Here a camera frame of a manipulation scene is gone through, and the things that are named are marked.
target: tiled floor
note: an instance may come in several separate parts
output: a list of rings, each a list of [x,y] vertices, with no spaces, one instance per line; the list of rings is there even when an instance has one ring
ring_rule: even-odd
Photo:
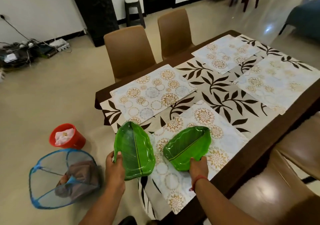
[[[260,0],[254,9],[251,0],[245,13],[241,4],[229,8],[229,0],[204,0],[185,8],[196,45],[234,29],[320,69],[318,43],[289,34],[289,28],[277,37],[290,10],[300,1]],[[145,18],[157,62],[162,61],[157,18],[171,10]],[[115,135],[111,127],[103,126],[101,111],[94,109],[95,92],[114,83],[106,49],[95,48],[87,36],[70,40],[70,45],[71,53],[42,59],[8,74],[0,84],[0,224],[77,224],[97,196],[57,210],[37,210],[29,201],[29,170],[39,158],[56,150],[48,137],[59,124],[77,126],[88,140],[84,150],[103,167],[106,155],[113,150]],[[310,188],[319,192],[319,182]],[[127,215],[133,215],[138,224],[147,221],[135,180],[126,183],[114,223]]]

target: wooden table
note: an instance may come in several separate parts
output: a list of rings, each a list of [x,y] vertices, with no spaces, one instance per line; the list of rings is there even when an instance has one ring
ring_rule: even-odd
[[[181,54],[162,61],[142,72],[127,77],[121,82],[117,82],[96,92],[95,107],[101,109],[99,103],[111,98],[110,91],[123,86],[139,77],[142,77],[155,69],[169,64],[175,67],[185,61],[193,58],[191,55],[195,50],[215,41],[225,35],[237,37],[240,33],[230,30],[217,37],[214,37],[200,45],[195,46]],[[320,80],[305,91],[299,99],[289,108],[284,115],[277,116],[258,134],[256,134],[234,158],[232,158],[223,169],[211,180],[227,198],[230,198],[234,192],[249,178],[261,172],[268,160],[268,151],[278,142],[289,130],[297,127],[306,118],[309,118],[320,108]],[[170,212],[161,222],[163,224],[195,224],[206,217],[201,208],[198,199],[195,197],[186,207],[174,215]]]

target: red thread bracelet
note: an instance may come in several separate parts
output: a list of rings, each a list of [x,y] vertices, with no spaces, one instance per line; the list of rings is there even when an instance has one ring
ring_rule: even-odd
[[[202,178],[208,180],[207,177],[199,174],[199,175],[194,179],[193,184],[192,184],[192,187],[189,189],[189,191],[194,191],[194,190],[195,190],[195,185],[196,185],[197,181],[198,181],[199,179],[202,179]]]

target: electrical cable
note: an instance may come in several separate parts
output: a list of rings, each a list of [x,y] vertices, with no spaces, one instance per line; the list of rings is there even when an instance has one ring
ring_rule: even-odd
[[[19,34],[21,34],[23,37],[25,37],[28,41],[29,41],[29,39],[26,37],[26,36],[24,36],[22,33],[20,33],[12,24],[10,24],[6,19],[5,19],[5,17],[2,15],[2,17],[1,17],[4,21],[6,21],[7,22],[7,24],[9,24],[11,27],[13,27]]]

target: dining table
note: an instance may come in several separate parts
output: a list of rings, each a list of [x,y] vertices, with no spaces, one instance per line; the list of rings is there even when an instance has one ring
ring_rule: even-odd
[[[237,69],[230,70],[225,75],[219,76],[218,73],[207,69],[204,64],[194,59],[191,53],[226,35],[241,37],[242,41],[253,46],[258,46],[261,49],[261,54],[257,54],[253,58],[240,63]],[[214,184],[222,194],[227,198],[231,198],[242,184],[255,175],[258,175],[264,169],[269,158],[270,150],[281,138],[312,116],[316,111],[320,110],[320,80],[317,80],[304,91],[283,115],[274,113],[262,103],[251,98],[249,94],[246,94],[242,90],[237,90],[236,86],[232,85],[232,82],[263,59],[264,55],[274,55],[280,57],[282,61],[297,65],[295,67],[308,68],[307,65],[295,60],[291,56],[265,44],[261,44],[239,32],[229,30],[139,73],[128,76],[120,82],[116,82],[113,85],[97,91],[95,95],[95,108],[102,110],[104,124],[112,125],[116,133],[117,126],[121,126],[124,119],[121,119],[121,112],[118,111],[110,101],[112,99],[110,92],[164,65],[169,64],[175,67],[183,74],[183,77],[198,88],[198,91],[193,93],[191,97],[187,96],[184,99],[203,99],[213,110],[223,116],[230,124],[237,127],[237,130],[248,138],[245,146],[211,179],[211,183]],[[206,91],[200,88],[205,84],[209,86]],[[152,134],[157,128],[162,127],[168,121],[182,113],[182,110],[190,107],[188,104],[185,105],[186,107],[180,109],[178,106],[173,105],[169,107],[171,110],[170,113],[167,111],[166,117],[158,114],[159,116],[157,118],[151,118],[146,124],[141,123],[141,126],[144,126],[146,132]],[[206,215],[198,199],[194,197],[178,214],[174,214],[172,211],[169,212],[162,218],[161,224],[197,224],[205,218]]]

